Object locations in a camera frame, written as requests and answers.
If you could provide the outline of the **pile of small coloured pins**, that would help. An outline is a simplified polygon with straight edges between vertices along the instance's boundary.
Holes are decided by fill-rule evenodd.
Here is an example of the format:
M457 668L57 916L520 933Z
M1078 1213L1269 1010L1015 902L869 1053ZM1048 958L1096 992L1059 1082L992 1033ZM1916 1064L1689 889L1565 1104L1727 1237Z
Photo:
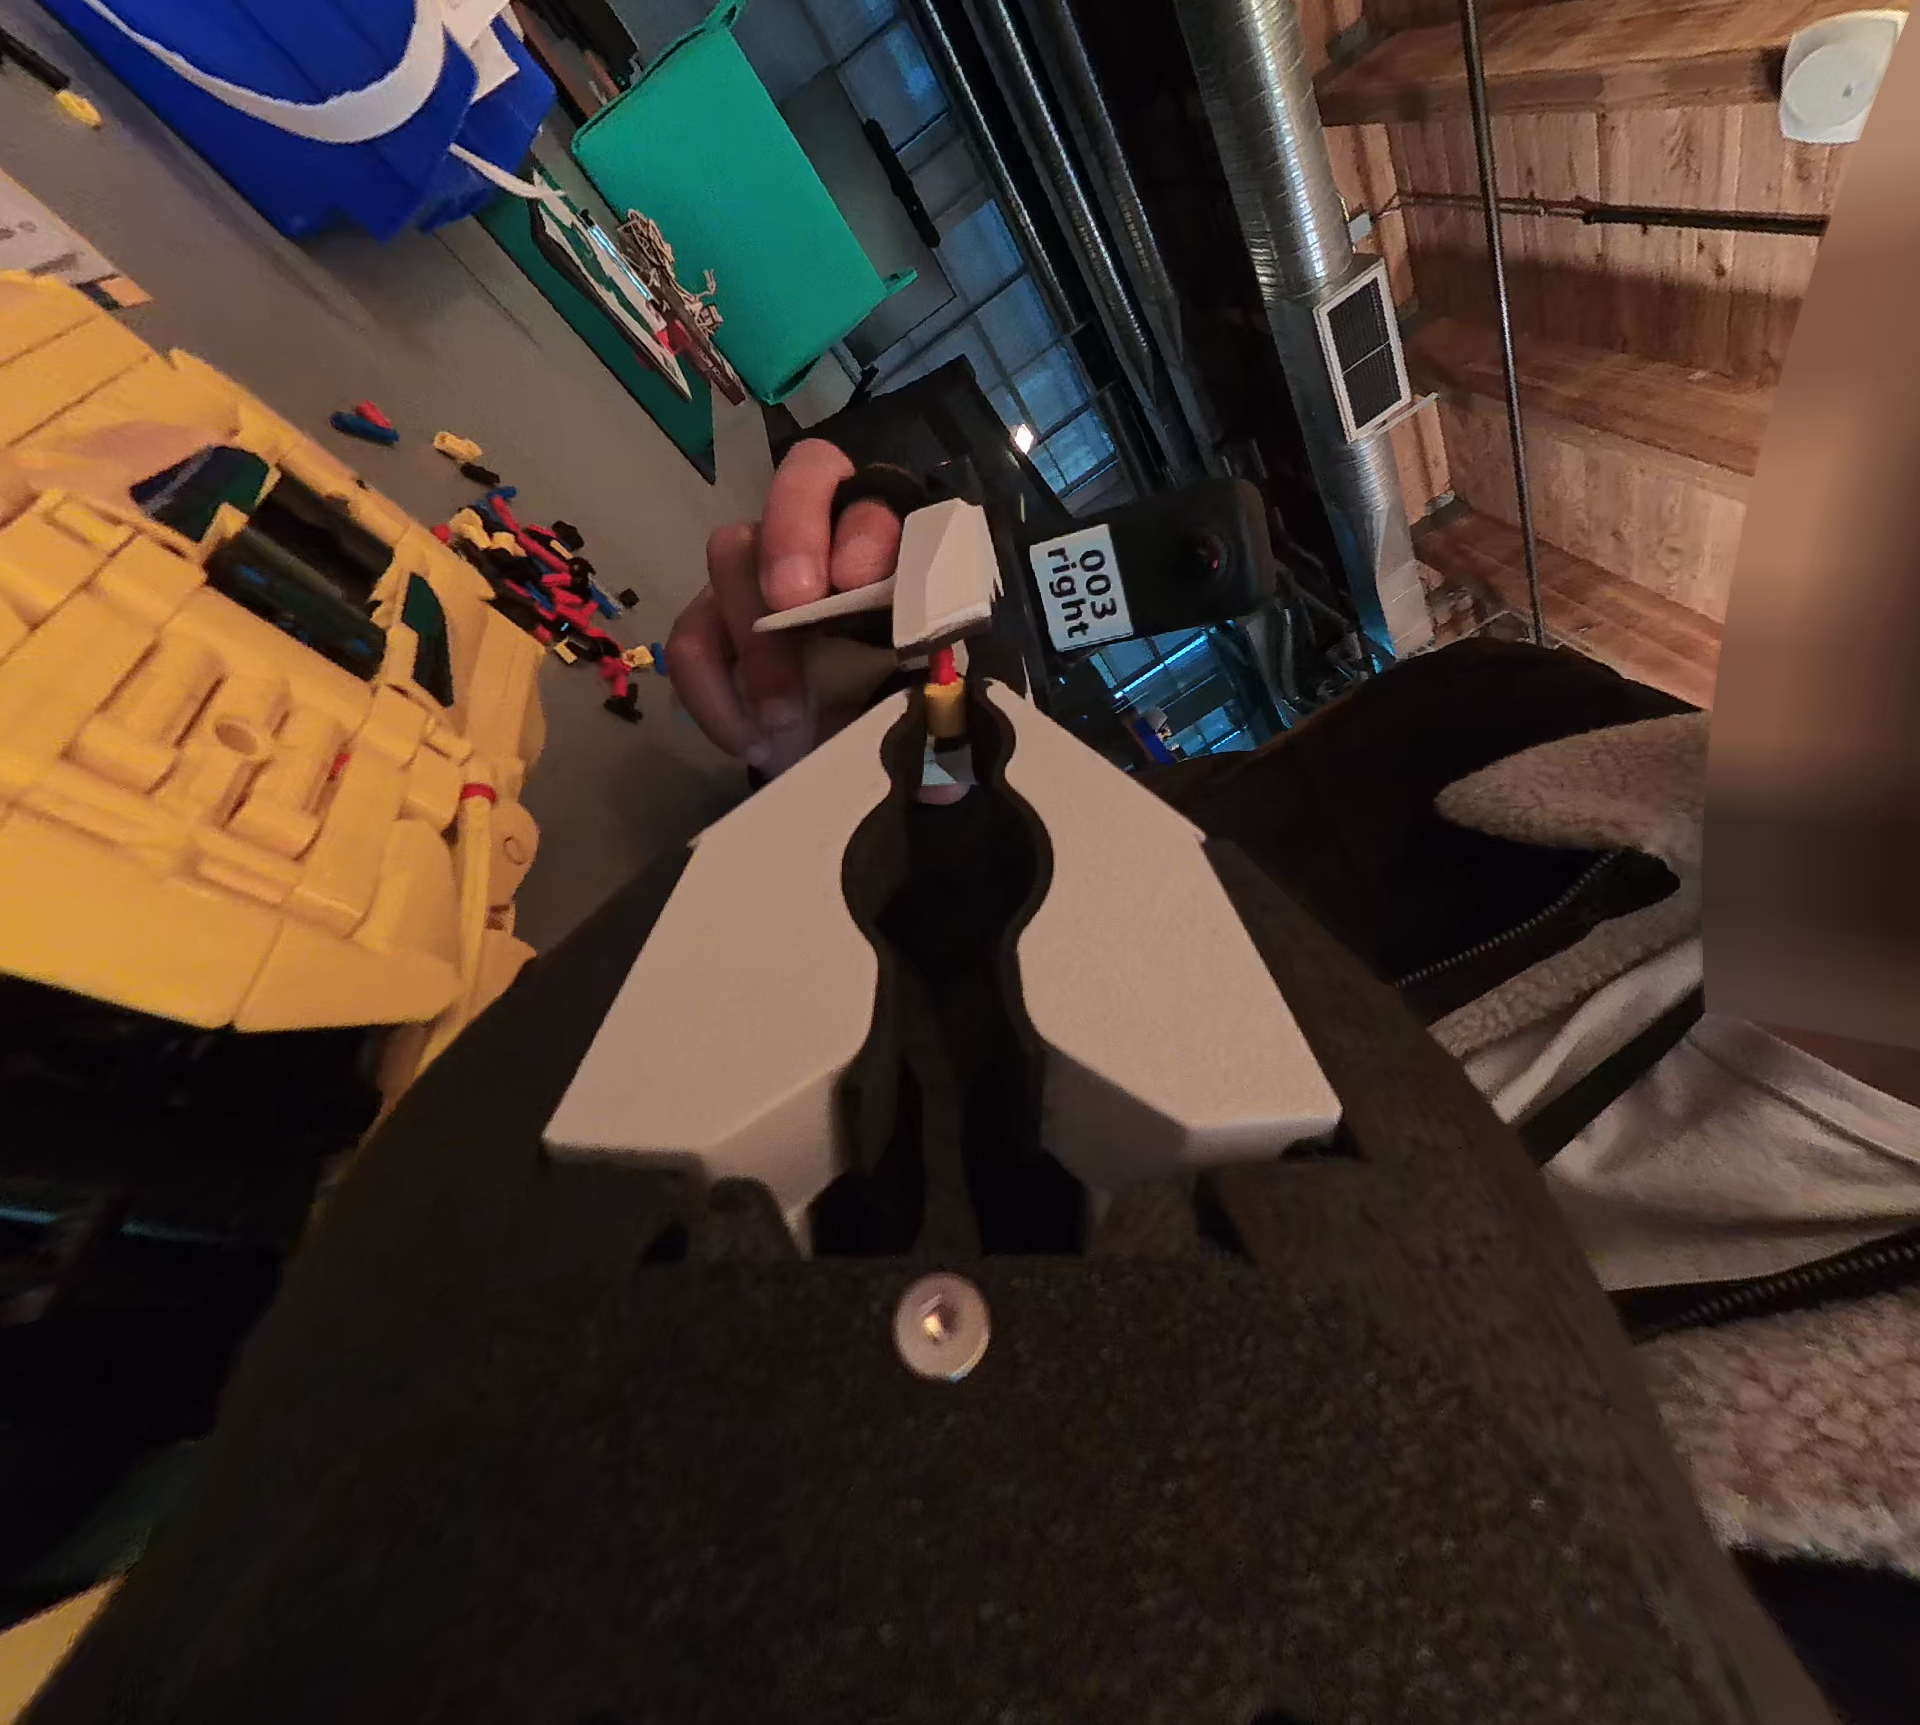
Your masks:
M569 670L598 675L608 715L641 727L641 682L666 679L666 650L659 639L635 634L639 592L603 581L580 527L522 517L518 490L495 472L477 441L439 428L430 448L468 486L434 536L479 574L491 607L515 630Z
M77 90L68 72L55 66L36 47L27 45L7 29L1 29L0 45L3 72L23 72L77 124L88 129L100 128L100 111Z

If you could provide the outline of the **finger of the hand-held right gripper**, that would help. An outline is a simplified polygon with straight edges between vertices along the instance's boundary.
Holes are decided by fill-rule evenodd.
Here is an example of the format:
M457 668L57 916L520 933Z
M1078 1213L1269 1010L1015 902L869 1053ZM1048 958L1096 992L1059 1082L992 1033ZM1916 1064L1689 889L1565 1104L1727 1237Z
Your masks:
M988 630L1001 578L981 506L947 499L907 513L891 594L895 652L933 652Z
M893 648L842 634L803 634L801 677L814 725L846 725L884 698L900 673Z

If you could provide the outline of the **wooden stick model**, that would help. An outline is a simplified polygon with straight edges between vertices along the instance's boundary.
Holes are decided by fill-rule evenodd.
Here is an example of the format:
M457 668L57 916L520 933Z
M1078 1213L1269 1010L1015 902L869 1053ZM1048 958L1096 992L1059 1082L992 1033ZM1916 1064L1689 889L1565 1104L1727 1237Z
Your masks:
M704 272L698 288L682 286L675 254L655 218L630 210L614 228L614 245L628 270L641 284L646 304L659 313L659 338L666 353L691 369L711 392L731 405L749 400L745 382L727 362L716 335L722 313L716 308L716 279Z

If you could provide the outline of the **silver ventilation duct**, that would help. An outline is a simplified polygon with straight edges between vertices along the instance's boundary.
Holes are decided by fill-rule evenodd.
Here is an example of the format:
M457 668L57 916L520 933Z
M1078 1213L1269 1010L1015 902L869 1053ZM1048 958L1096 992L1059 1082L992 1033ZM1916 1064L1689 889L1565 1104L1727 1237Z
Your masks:
M1390 439L1395 425L1343 437L1311 317L1329 286L1370 259L1356 252L1336 187L1296 0L1170 3L1356 621L1383 659L1408 659L1431 644L1433 630Z

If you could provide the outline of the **person's right hand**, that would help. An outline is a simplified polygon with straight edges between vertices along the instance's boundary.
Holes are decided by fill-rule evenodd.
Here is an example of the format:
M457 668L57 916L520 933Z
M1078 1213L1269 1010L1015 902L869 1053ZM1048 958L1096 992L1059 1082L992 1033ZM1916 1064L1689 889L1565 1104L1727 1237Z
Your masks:
M707 538L707 580L666 639L666 675L711 747L756 778L783 772L853 715L814 684L801 630L760 630L772 612L884 581L902 524L877 499L839 500L855 464L803 437L779 461L761 513Z

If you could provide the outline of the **yellow toy brick car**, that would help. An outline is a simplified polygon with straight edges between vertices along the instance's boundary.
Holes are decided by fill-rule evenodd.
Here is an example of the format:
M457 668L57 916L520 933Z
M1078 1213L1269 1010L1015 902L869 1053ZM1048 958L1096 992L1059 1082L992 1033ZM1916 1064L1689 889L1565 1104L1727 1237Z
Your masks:
M371 1033L390 1105L533 949L542 648L241 385L1 284L3 978Z

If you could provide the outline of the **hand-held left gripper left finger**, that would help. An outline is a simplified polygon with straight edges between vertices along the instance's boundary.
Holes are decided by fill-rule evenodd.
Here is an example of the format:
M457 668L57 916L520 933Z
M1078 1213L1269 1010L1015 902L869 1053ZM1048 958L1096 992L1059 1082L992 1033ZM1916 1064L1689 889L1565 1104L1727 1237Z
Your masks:
M572 1082L552 1161L758 1183L801 1248L897 1122L924 691L891 693L695 839Z

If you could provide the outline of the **white parts instruction booklet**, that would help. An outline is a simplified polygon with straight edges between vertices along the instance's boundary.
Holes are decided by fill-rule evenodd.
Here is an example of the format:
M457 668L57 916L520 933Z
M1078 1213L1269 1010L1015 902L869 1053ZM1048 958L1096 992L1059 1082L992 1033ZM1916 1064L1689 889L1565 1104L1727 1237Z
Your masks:
M115 259L9 174L1 174L1 270L63 283L111 311L151 304L145 288Z

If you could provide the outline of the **person's white shirt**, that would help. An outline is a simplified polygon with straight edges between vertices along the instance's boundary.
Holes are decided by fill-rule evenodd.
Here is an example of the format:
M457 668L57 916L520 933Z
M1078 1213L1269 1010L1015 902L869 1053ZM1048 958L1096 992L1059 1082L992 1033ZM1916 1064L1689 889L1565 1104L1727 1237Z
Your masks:
M1682 940L1608 978L1574 969L1561 952L1433 1030L1509 1127L1680 1003L1700 949ZM1763 1278L1916 1226L1918 1113L1705 1015L1543 1176L1610 1291Z

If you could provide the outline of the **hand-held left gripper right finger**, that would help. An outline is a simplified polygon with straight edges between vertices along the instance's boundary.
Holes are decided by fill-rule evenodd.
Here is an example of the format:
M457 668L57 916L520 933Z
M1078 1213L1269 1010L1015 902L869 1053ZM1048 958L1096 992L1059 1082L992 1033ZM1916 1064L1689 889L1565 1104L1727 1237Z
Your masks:
M1012 686L997 783L1044 848L1014 974L1041 1050L1039 1136L1102 1210L1127 1190L1275 1161L1340 1100L1208 859L1208 835Z

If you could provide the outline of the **teal tray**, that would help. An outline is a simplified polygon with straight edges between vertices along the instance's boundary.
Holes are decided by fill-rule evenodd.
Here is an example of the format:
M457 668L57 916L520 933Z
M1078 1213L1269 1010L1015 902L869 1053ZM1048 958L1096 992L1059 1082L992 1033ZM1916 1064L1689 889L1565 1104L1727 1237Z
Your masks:
M576 201L540 164L518 176L455 147L471 174L493 185L477 218L515 266L592 351L670 445L707 484L716 481L718 392L677 364L659 338L659 313L614 245L614 230Z

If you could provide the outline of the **white ceiling device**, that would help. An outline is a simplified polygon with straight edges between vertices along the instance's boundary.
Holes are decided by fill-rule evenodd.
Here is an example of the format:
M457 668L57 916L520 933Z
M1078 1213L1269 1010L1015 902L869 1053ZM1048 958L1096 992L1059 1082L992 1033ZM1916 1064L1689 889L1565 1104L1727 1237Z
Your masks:
M1793 32L1779 70L1781 137L1819 147L1857 142L1903 23L1903 9L1858 9Z

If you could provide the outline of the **white curved paper strip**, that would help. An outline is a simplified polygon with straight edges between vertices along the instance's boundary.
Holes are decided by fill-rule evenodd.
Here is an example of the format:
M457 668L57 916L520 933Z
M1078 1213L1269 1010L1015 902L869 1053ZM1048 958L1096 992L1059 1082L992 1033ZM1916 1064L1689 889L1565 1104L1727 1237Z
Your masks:
M408 124L426 106L444 72L446 32L437 0L412 0L410 30L401 56L387 72L320 101L277 99L270 93L226 81L196 66L180 52L138 32L100 0L77 0L100 18L113 32L140 47L169 72L198 92L226 104L248 119L324 146L362 146Z

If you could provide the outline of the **green bin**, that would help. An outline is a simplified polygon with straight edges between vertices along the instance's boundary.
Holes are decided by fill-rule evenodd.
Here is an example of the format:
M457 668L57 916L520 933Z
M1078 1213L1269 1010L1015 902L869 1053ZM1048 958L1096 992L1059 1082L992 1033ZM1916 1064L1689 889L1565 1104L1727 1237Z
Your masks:
M677 266L716 279L720 353L778 405L918 273L873 266L734 39L747 7L718 0L569 153L619 214L659 227Z

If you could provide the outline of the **white air vent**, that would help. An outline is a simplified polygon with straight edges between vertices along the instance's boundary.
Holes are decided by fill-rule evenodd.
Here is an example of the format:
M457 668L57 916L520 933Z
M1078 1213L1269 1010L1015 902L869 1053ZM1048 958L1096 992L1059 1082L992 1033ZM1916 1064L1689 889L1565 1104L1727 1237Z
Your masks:
M1329 286L1311 317L1343 437L1361 441L1397 425L1412 410L1413 396L1383 257Z

